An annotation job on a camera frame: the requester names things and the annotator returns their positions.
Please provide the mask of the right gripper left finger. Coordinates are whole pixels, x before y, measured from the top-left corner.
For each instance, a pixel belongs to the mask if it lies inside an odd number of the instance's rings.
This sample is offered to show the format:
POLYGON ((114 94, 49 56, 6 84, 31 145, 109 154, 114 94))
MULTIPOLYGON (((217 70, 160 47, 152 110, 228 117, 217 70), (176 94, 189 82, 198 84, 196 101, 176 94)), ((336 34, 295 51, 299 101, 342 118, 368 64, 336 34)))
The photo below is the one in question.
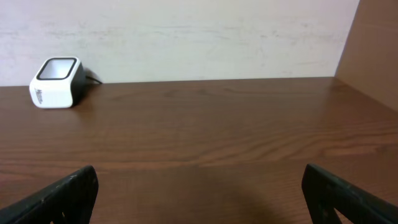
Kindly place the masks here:
POLYGON ((99 183, 84 166, 38 192, 1 209, 1 223, 89 223, 99 183))

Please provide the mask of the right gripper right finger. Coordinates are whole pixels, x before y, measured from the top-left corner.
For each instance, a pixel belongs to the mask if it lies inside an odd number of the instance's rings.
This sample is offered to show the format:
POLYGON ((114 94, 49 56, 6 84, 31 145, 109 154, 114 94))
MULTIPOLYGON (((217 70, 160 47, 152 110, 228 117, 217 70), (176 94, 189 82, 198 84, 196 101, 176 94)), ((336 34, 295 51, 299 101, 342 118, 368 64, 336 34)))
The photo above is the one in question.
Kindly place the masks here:
POLYGON ((397 207, 315 164, 307 164, 302 192, 313 223, 397 223, 397 207))

